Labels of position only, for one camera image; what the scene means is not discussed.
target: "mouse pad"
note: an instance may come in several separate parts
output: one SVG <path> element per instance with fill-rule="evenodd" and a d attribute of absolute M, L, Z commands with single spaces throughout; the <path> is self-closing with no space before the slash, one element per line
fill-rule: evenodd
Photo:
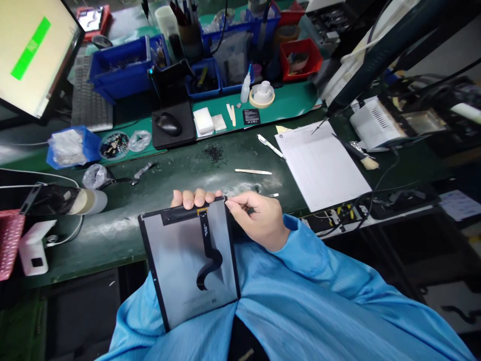
<path fill-rule="evenodd" d="M 138 217 L 166 332 L 241 297 L 226 199 Z"/>
<path fill-rule="evenodd" d="M 182 133 L 179 136 L 167 134 L 157 125 L 157 117 L 164 112 L 172 114 L 179 122 L 182 127 Z M 194 143 L 195 140 L 195 124 L 190 108 L 190 101 L 187 100 L 152 112 L 152 145 L 155 149 L 172 149 Z"/>

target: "glue bottle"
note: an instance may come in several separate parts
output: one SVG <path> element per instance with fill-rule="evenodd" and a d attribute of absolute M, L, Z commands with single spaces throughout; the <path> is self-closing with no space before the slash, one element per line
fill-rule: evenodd
<path fill-rule="evenodd" d="M 247 75 L 242 84 L 242 89 L 240 90 L 240 101 L 242 103 L 247 103 L 249 99 L 249 92 L 251 91 L 251 66 L 252 63 L 249 65 L 249 70 L 247 71 Z"/>

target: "brush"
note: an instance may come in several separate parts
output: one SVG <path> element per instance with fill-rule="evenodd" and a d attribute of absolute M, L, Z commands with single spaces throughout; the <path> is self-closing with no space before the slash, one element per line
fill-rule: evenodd
<path fill-rule="evenodd" d="M 354 146 L 353 144 L 348 144 L 343 140 L 340 140 L 335 134 L 332 134 L 341 144 L 346 148 L 347 152 L 352 155 L 353 157 L 359 159 L 367 170 L 373 170 L 379 168 L 379 163 L 368 156 L 366 153 L 360 150 L 359 146 Z"/>

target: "computer monitor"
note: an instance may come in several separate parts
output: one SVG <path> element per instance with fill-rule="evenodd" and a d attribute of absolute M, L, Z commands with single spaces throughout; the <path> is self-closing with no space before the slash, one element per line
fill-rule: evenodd
<path fill-rule="evenodd" d="M 63 0 L 1 0 L 0 104 L 42 119 L 84 35 Z"/>

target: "ribbon cable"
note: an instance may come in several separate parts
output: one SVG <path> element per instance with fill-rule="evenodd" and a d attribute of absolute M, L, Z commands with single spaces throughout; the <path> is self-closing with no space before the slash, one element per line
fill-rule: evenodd
<path fill-rule="evenodd" d="M 210 228 L 209 220 L 207 218 L 207 209 L 198 211 L 200 218 L 200 226 L 202 228 L 202 239 L 204 241 L 204 252 L 207 258 L 210 258 L 212 262 L 209 262 L 199 271 L 197 276 L 197 287 L 201 291 L 206 291 L 204 281 L 207 275 L 214 272 L 220 268 L 222 265 L 222 255 L 219 250 L 212 248 L 212 242 L 210 241 Z"/>

